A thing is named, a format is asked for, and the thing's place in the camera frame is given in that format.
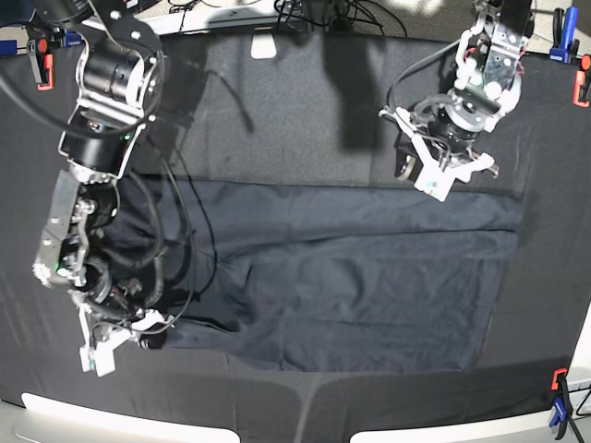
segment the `cable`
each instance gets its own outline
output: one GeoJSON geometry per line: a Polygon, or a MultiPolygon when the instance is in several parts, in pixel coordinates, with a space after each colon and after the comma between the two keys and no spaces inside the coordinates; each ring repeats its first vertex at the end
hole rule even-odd
{"type": "Polygon", "coordinates": [[[152,223],[156,228],[156,241],[154,242],[154,246],[150,249],[150,251],[148,251],[144,257],[139,259],[125,257],[110,247],[103,247],[103,252],[119,265],[125,266],[129,269],[141,269],[145,268],[150,263],[152,263],[152,261],[163,252],[164,228],[163,221],[160,217],[160,213],[156,208],[156,202],[154,201],[154,198],[152,197],[150,190],[148,189],[142,178],[133,171],[129,173],[129,177],[131,178],[133,183],[139,188],[139,190],[142,192],[142,194],[148,202],[148,211],[150,212],[152,223]]]}
{"type": "MultiPolygon", "coordinates": [[[[159,61],[157,63],[161,64],[161,69],[163,66],[163,54],[161,51],[157,53],[157,58],[159,61]]],[[[154,101],[150,105],[150,107],[146,110],[144,116],[140,118],[136,123],[133,125],[123,126],[119,129],[104,131],[104,132],[93,132],[89,129],[84,129],[78,126],[72,126],[70,123],[64,122],[58,118],[53,117],[43,108],[38,107],[35,103],[33,103],[27,96],[25,96],[8,78],[4,69],[0,69],[0,89],[4,91],[4,93],[10,97],[10,99],[15,102],[20,108],[23,109],[27,114],[31,117],[39,120],[42,123],[45,123],[48,126],[52,126],[55,129],[59,129],[60,131],[66,132],[73,137],[78,138],[98,138],[98,139],[105,139],[111,138],[114,136],[122,136],[124,134],[128,134],[132,131],[135,131],[138,126],[143,125],[146,123],[151,114],[156,110],[158,105],[160,104],[160,100],[163,96],[163,88],[158,88],[156,91],[156,95],[154,97],[154,101]]]]}
{"type": "Polygon", "coordinates": [[[296,9],[296,5],[294,5],[294,2],[292,2],[292,7],[289,8],[289,14],[287,14],[287,18],[285,19],[285,22],[284,22],[285,25],[287,24],[289,19],[294,15],[294,9],[296,9]]]}
{"type": "MultiPolygon", "coordinates": [[[[173,189],[175,190],[176,197],[178,198],[179,204],[181,206],[181,210],[183,211],[183,217],[185,218],[185,220],[187,222],[187,227],[189,227],[189,242],[191,244],[191,252],[192,252],[191,264],[192,264],[192,268],[193,268],[193,270],[191,271],[190,280],[189,280],[189,291],[188,291],[187,300],[183,304],[183,307],[181,307],[181,310],[178,312],[178,314],[176,314],[172,320],[170,320],[168,323],[166,323],[161,328],[156,329],[156,330],[146,330],[146,331],[142,332],[142,335],[157,335],[157,334],[164,332],[165,330],[167,330],[171,326],[173,326],[176,323],[176,321],[179,318],[181,318],[183,316],[183,314],[185,314],[185,312],[188,309],[188,306],[190,305],[191,301],[193,300],[193,293],[195,292],[195,280],[197,278],[197,246],[195,244],[195,238],[193,235],[193,227],[192,227],[191,219],[188,215],[187,205],[185,204],[185,200],[183,199],[183,195],[180,191],[180,188],[178,187],[178,183],[176,182],[176,178],[175,178],[175,175],[173,174],[173,170],[171,169],[170,164],[168,164],[168,161],[164,158],[164,155],[161,152],[161,150],[157,147],[157,145],[154,143],[154,141],[151,139],[150,136],[147,137],[147,140],[150,143],[150,145],[152,146],[152,148],[154,149],[154,151],[160,157],[160,160],[163,164],[164,171],[166,172],[166,175],[168,176],[168,179],[169,179],[171,185],[173,186],[173,189]]],[[[182,156],[179,155],[179,159],[183,163],[183,167],[185,168],[185,171],[188,173],[187,166],[185,165],[185,161],[182,158],[182,156]]],[[[197,296],[201,296],[208,289],[210,289],[211,285],[213,284],[213,280],[215,279],[215,276],[217,275],[218,251],[217,251],[217,248],[215,247],[215,234],[213,233],[213,229],[211,227],[210,217],[208,216],[207,211],[205,210],[205,206],[203,205],[203,200],[201,200],[201,196],[199,195],[197,188],[195,188],[195,186],[193,184],[193,179],[190,177],[189,174],[187,174],[187,179],[188,179],[188,182],[189,182],[193,192],[195,193],[195,196],[197,197],[199,207],[201,208],[201,212],[203,213],[203,217],[204,217],[205,222],[207,223],[208,229],[210,231],[211,248],[213,249],[213,269],[211,270],[211,275],[210,275],[208,281],[205,283],[205,285],[203,285],[203,288],[201,288],[200,290],[197,291],[197,296]]]]}
{"type": "Polygon", "coordinates": [[[579,407],[576,408],[576,414],[579,417],[589,417],[591,416],[591,413],[581,413],[581,408],[583,406],[585,406],[585,403],[587,402],[587,400],[589,400],[589,396],[591,395],[591,387],[589,387],[589,391],[587,392],[587,394],[585,395],[585,398],[583,399],[583,401],[581,401],[581,403],[579,404],[579,407]]]}
{"type": "Polygon", "coordinates": [[[279,25],[281,24],[281,17],[283,14],[283,10],[285,9],[285,2],[281,3],[281,12],[277,14],[277,23],[275,23],[275,29],[279,29],[279,25]]]}
{"type": "Polygon", "coordinates": [[[169,14],[176,14],[178,12],[183,13],[183,18],[181,18],[181,26],[178,28],[179,33],[183,32],[183,28],[185,27],[185,17],[187,16],[187,12],[192,11],[195,5],[199,2],[200,0],[191,0],[190,2],[178,4],[168,0],[168,4],[170,5],[170,8],[168,9],[169,14]]]}
{"type": "Polygon", "coordinates": [[[418,133],[418,135],[423,138],[424,140],[431,140],[431,141],[437,141],[438,143],[442,144],[443,146],[445,146],[445,148],[447,150],[450,150],[450,144],[449,142],[447,142],[446,140],[444,140],[443,138],[439,138],[439,137],[433,137],[433,136],[426,136],[424,134],[418,133]]]}
{"type": "Polygon", "coordinates": [[[113,309],[107,305],[99,305],[91,299],[84,300],[84,303],[90,307],[90,309],[98,314],[105,317],[114,318],[115,320],[129,320],[136,316],[135,312],[123,312],[118,309],[113,309]]]}
{"type": "Polygon", "coordinates": [[[362,13],[363,13],[363,14],[364,14],[364,15],[365,15],[367,18],[369,18],[369,20],[364,20],[364,19],[362,19],[362,18],[357,18],[357,17],[355,17],[355,18],[353,18],[353,19],[350,19],[350,21],[358,21],[358,22],[361,22],[361,23],[367,23],[367,24],[370,24],[370,25],[375,25],[375,26],[377,26],[378,28],[380,28],[381,35],[386,35],[386,34],[384,33],[383,25],[382,25],[381,23],[379,23],[379,22],[378,22],[378,20],[376,19],[376,16],[374,16],[374,15],[371,13],[371,11],[369,11],[369,10],[368,10],[366,7],[364,7],[364,6],[360,5],[360,4],[359,4],[359,2],[357,2],[356,0],[354,0],[354,1],[350,1],[350,0],[344,0],[344,1],[345,1],[345,2],[346,2],[348,5],[349,5],[349,6],[352,6],[352,7],[354,7],[354,8],[356,9],[356,11],[357,11],[357,10],[360,10],[360,11],[361,11],[361,12],[362,12],[362,13]]]}
{"type": "Polygon", "coordinates": [[[434,122],[437,119],[438,108],[443,104],[455,104],[455,100],[448,94],[429,95],[426,99],[415,105],[411,113],[412,120],[420,124],[434,122]],[[427,108],[429,108],[431,114],[425,114],[427,108]]]}
{"type": "MultiPolygon", "coordinates": [[[[250,6],[250,5],[254,5],[255,3],[258,3],[260,0],[255,0],[254,2],[250,2],[250,3],[241,3],[241,6],[250,6]]],[[[226,7],[226,6],[222,6],[222,5],[210,5],[209,3],[204,2],[203,0],[201,0],[201,3],[205,6],[209,6],[209,7],[226,7]]]]}
{"type": "Polygon", "coordinates": [[[148,295],[143,301],[143,308],[149,308],[156,305],[163,296],[164,292],[164,276],[163,276],[163,254],[160,254],[154,258],[154,288],[150,295],[148,295]]]}
{"type": "Polygon", "coordinates": [[[379,4],[378,2],[376,2],[375,0],[356,0],[357,2],[367,2],[367,3],[371,3],[372,5],[375,5],[377,7],[379,7],[381,10],[383,10],[386,14],[388,14],[390,17],[392,17],[394,20],[396,20],[398,22],[398,24],[400,25],[400,27],[402,28],[403,32],[404,32],[404,36],[408,37],[408,30],[406,30],[406,26],[404,25],[403,21],[400,20],[393,12],[391,12],[390,9],[388,9],[386,6],[379,4]]]}
{"type": "Polygon", "coordinates": [[[398,114],[398,111],[396,110],[395,92],[396,92],[396,87],[401,82],[401,80],[403,80],[404,78],[407,78],[408,76],[414,74],[415,72],[423,69],[425,66],[430,65],[435,60],[444,56],[450,50],[455,48],[458,44],[460,44],[460,41],[456,40],[455,42],[450,43],[447,46],[439,49],[436,53],[433,53],[433,54],[419,60],[418,62],[413,63],[407,69],[405,69],[398,76],[398,78],[391,84],[391,86],[388,88],[388,92],[386,93],[386,105],[389,108],[393,109],[393,111],[398,114]]]}
{"type": "Polygon", "coordinates": [[[576,437],[576,441],[578,441],[579,443],[585,443],[585,441],[583,440],[583,436],[581,435],[581,431],[579,430],[578,426],[574,422],[573,418],[569,415],[566,419],[569,422],[569,424],[571,425],[571,429],[574,432],[574,436],[576,437]]]}
{"type": "MultiPolygon", "coordinates": [[[[279,7],[278,7],[279,2],[281,2],[281,1],[282,0],[275,0],[273,2],[273,9],[275,9],[275,11],[277,12],[277,14],[279,14],[281,17],[284,17],[285,16],[285,13],[282,12],[279,9],[279,7]]],[[[302,21],[306,21],[306,23],[309,23],[309,24],[314,25],[314,26],[318,26],[319,28],[326,28],[326,27],[328,27],[328,26],[331,25],[331,21],[330,20],[328,22],[326,22],[326,23],[324,23],[324,22],[318,23],[318,21],[312,20],[312,19],[307,18],[307,17],[304,17],[302,15],[298,15],[298,16],[293,16],[292,15],[292,18],[296,18],[296,19],[299,19],[299,20],[302,20],[302,21]]]]}

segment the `black tablecloth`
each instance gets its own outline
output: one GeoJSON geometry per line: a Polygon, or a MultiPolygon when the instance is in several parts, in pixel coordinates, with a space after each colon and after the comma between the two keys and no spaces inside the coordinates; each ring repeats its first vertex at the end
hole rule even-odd
{"type": "MultiPolygon", "coordinates": [[[[151,133],[191,175],[266,184],[394,186],[395,128],[376,117],[406,66],[439,43],[363,36],[277,38],[275,59],[250,58],[249,35],[166,39],[171,78],[151,133]]],[[[75,50],[56,55],[56,88],[37,94],[26,57],[0,66],[38,103],[67,118],[77,91],[75,50]]],[[[126,345],[117,370],[98,379],[79,368],[75,307],[30,272],[54,180],[65,162],[59,134],[6,97],[0,125],[2,250],[0,398],[22,392],[115,413],[234,429],[243,441],[334,442],[355,432],[531,413],[549,407],[549,380],[568,365],[589,304],[588,110],[572,105],[574,68],[524,60],[517,110],[478,148],[501,177],[462,189],[525,199],[524,224],[484,349],[469,372],[420,376],[259,371],[222,353],[126,345]]],[[[401,104],[449,86],[449,63],[406,80],[401,104]]],[[[134,164],[156,173],[146,149],[134,164]]]]}

